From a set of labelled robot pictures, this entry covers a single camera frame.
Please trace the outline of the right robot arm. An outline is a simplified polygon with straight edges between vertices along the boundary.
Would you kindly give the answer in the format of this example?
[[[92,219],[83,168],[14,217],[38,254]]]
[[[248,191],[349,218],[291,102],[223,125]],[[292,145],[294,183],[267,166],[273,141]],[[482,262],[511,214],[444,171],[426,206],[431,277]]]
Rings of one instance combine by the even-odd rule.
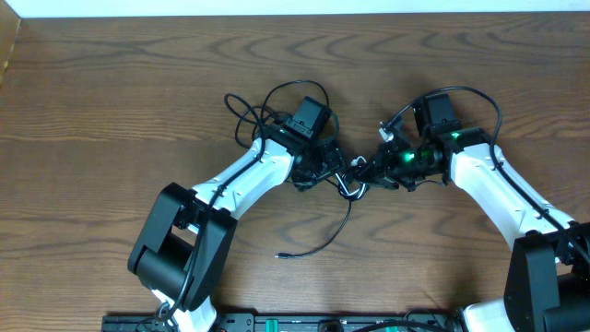
[[[466,306],[464,331],[586,331],[589,328],[589,226],[543,198],[505,159],[497,134],[465,128],[445,87],[417,97],[420,143],[403,136],[401,114],[381,124],[383,144],[368,162],[356,160],[361,185],[409,191],[440,175],[465,191],[511,249],[501,298]]]

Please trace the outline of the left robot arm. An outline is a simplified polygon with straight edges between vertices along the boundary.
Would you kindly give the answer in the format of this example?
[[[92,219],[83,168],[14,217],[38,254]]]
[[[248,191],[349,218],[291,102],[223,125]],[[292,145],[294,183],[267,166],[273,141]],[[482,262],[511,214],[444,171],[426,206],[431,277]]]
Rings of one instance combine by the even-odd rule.
[[[293,115],[260,131],[248,151],[210,180],[163,188],[129,256],[127,268],[160,300],[137,330],[208,331],[217,319],[210,295],[225,265],[239,218],[286,181],[304,192],[345,166],[334,136],[321,138],[334,115],[327,102],[302,100]]]

